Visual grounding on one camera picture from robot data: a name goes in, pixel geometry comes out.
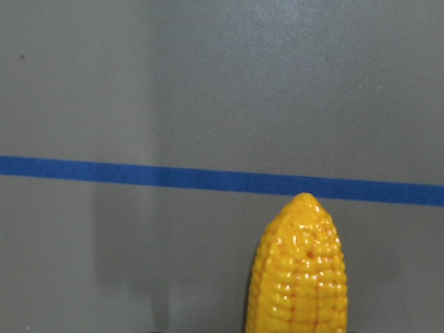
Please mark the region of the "yellow plastic corn cob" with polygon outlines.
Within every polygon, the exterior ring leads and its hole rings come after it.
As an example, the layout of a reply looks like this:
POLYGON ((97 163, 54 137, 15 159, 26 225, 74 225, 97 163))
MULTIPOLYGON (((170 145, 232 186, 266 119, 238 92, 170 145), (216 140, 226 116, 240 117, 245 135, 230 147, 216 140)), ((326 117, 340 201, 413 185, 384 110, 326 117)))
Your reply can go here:
POLYGON ((346 332, 344 255, 332 217, 301 193, 267 225, 252 267, 246 332, 346 332))

